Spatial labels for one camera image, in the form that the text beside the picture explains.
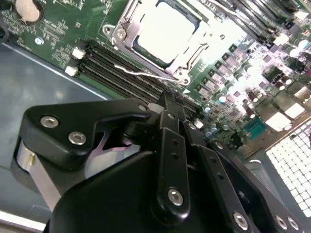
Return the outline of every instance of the black plastic bracket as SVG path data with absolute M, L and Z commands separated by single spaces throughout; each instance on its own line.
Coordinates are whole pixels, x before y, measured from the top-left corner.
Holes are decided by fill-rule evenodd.
M 260 232 L 303 233 L 303 226 L 285 206 L 243 165 L 229 148 L 218 140 L 211 148 L 219 154 L 221 163 L 235 189 L 248 198 L 251 214 Z
M 37 155 L 62 169 L 74 170 L 92 152 L 95 133 L 123 122 L 147 120 L 150 115 L 146 104 L 138 99 L 36 106 L 24 113 L 19 136 Z M 45 116 L 56 118 L 58 126 L 43 126 L 40 120 Z M 81 132 L 86 142 L 74 145 L 69 141 L 71 132 Z
M 155 140 L 158 167 L 152 211 L 167 226 L 180 224 L 190 213 L 185 139 L 179 134 L 175 113 L 162 111 Z

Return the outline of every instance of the motherboard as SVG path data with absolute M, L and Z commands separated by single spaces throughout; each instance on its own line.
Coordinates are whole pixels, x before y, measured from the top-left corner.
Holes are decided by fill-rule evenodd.
M 308 111 L 310 14 L 309 0 L 0 0 L 0 43 L 116 99 L 170 90 L 238 150 Z

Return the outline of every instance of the cpu socket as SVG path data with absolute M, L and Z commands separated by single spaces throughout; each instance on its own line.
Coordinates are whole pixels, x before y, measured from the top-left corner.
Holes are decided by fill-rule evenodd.
M 208 48 L 206 21 L 182 0 L 130 0 L 103 33 L 151 72 L 189 84 L 188 72 Z

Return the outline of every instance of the chip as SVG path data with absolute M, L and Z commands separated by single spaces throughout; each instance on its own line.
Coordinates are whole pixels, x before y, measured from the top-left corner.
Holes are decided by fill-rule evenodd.
M 195 31 L 192 22 L 165 2 L 146 14 L 141 23 L 138 44 L 167 64 L 187 45 Z

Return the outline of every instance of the silver screw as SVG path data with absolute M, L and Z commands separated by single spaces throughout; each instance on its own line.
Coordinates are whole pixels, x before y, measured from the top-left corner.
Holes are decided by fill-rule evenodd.
M 172 114 L 168 113 L 167 115 L 169 116 L 170 119 L 175 119 L 175 117 Z
M 279 216 L 276 215 L 276 222 L 278 223 L 278 225 L 283 228 L 284 230 L 287 229 L 286 223 L 284 222 L 284 220 Z
M 71 132 L 68 136 L 69 141 L 75 145 L 83 145 L 86 142 L 86 136 L 81 132 Z
M 298 224 L 291 218 L 291 217 L 287 217 L 288 221 L 290 222 L 290 225 L 295 229 L 295 230 L 299 230 Z
M 171 188 L 169 190 L 168 196 L 169 196 L 170 201 L 176 206 L 181 206 L 184 202 L 184 199 L 181 193 L 174 188 Z
M 104 26 L 104 33 L 110 34 L 111 33 L 111 29 L 109 27 L 105 27 Z
M 42 117 L 40 123 L 46 128 L 55 128 L 59 124 L 58 120 L 52 116 Z
M 215 142 L 215 145 L 219 148 L 219 149 L 223 149 L 224 147 L 222 146 L 222 144 L 221 143 L 219 143 L 219 142 Z
M 124 39 L 126 36 L 126 31 L 124 29 L 118 29 L 117 30 L 117 36 L 120 39 Z
M 138 105 L 138 108 L 142 111 L 147 111 L 147 108 L 143 105 Z
M 238 212 L 233 213 L 234 221 L 237 223 L 237 225 L 244 231 L 248 229 L 248 223 L 246 219 Z
M 37 45 L 43 45 L 43 44 L 44 44 L 44 40 L 43 40 L 41 37 L 37 36 L 37 37 L 35 38 L 35 43 L 36 43 Z
M 190 128 L 192 128 L 193 130 L 196 130 L 195 125 L 194 125 L 194 124 L 192 124 L 192 123 L 189 123 L 189 127 L 190 127 Z

